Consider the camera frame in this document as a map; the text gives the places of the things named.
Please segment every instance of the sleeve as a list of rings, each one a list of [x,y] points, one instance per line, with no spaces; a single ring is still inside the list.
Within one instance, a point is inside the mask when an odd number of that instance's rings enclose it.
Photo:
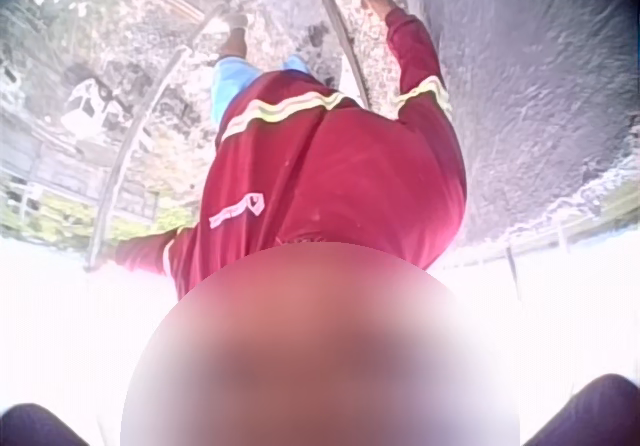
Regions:
[[[194,228],[178,228],[122,241],[116,247],[115,262],[130,271],[142,270],[173,277],[172,271],[183,261]]]
[[[461,207],[463,214],[467,194],[464,162],[431,37],[418,18],[401,8],[391,11],[386,23],[387,43],[401,70],[398,122],[425,138],[452,195],[457,197],[452,198],[458,203],[453,206]]]

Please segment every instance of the hand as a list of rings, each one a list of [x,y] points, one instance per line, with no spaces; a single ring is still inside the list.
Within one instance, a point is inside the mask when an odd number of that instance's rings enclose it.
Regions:
[[[362,0],[362,5],[365,9],[371,9],[381,21],[384,21],[387,15],[398,7],[393,0]]]
[[[84,265],[84,271],[86,273],[95,273],[96,271],[101,270],[106,265],[115,262],[116,257],[116,246],[111,243],[103,244],[100,248],[100,252],[98,253],[98,257],[96,258],[95,264],[92,267],[89,265]]]

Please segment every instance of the sky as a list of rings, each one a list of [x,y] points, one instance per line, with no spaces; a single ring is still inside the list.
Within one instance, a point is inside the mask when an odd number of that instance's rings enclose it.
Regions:
[[[503,368],[533,435],[605,374],[640,382],[640,232],[627,230],[506,261],[431,273],[452,289]],[[0,239],[0,411],[49,408],[92,445],[117,446],[129,379],[176,296],[169,281]]]

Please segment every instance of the white stripe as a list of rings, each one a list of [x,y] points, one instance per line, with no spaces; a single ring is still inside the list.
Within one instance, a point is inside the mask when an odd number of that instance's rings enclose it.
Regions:
[[[215,216],[209,218],[209,228],[215,229],[220,226],[227,219],[235,218],[244,213],[247,209],[251,211],[254,216],[260,216],[264,211],[265,202],[264,195],[261,193],[247,193],[236,204],[227,206]]]
[[[162,251],[162,268],[164,269],[164,275],[170,278],[172,278],[173,275],[171,274],[171,262],[169,261],[169,248],[173,246],[174,241],[175,239],[169,241]]]

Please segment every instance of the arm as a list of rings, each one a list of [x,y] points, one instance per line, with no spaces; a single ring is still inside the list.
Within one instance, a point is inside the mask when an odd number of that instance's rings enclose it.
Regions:
[[[462,222],[467,183],[438,55],[422,22],[393,0],[364,0],[364,5],[386,23],[387,43],[400,65],[398,123],[424,142],[425,154],[433,159],[428,173],[434,181],[431,207],[438,227],[431,236],[439,255]]]
[[[174,277],[194,228],[121,241],[112,253],[116,264],[130,271],[142,270]]]
[[[426,139],[442,174],[457,183],[464,200],[467,185],[462,152],[429,33],[418,18],[398,7],[386,15],[385,22],[389,48],[401,69],[398,121]]]

